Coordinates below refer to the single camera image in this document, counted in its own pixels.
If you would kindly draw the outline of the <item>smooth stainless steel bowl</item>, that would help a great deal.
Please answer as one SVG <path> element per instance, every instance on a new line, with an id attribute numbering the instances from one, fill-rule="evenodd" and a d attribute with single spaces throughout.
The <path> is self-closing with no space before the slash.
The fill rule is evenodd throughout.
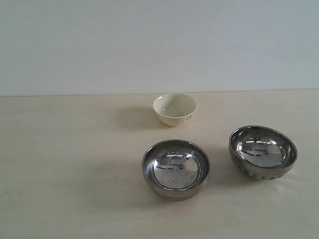
<path id="1" fill-rule="evenodd" d="M 142 158 L 142 173 L 149 188 L 170 201 L 197 195 L 210 175 L 210 159 L 193 142 L 167 139 L 152 145 Z"/>

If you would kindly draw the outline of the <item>ribbed stainless steel bowl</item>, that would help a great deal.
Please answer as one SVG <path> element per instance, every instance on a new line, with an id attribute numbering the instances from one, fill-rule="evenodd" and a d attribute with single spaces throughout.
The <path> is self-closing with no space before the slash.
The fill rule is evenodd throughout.
<path id="1" fill-rule="evenodd" d="M 281 132 L 261 125 L 247 125 L 234 130 L 228 149 L 235 166 L 256 180 L 275 180 L 294 166 L 298 151 Z"/>

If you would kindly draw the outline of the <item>cream ceramic bowl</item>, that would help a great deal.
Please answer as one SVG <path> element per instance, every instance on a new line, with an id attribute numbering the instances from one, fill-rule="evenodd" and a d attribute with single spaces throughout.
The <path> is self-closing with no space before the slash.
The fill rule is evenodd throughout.
<path id="1" fill-rule="evenodd" d="M 197 101 L 186 94 L 167 93 L 154 100 L 153 110 L 162 123 L 178 126 L 192 118 L 197 110 Z"/>

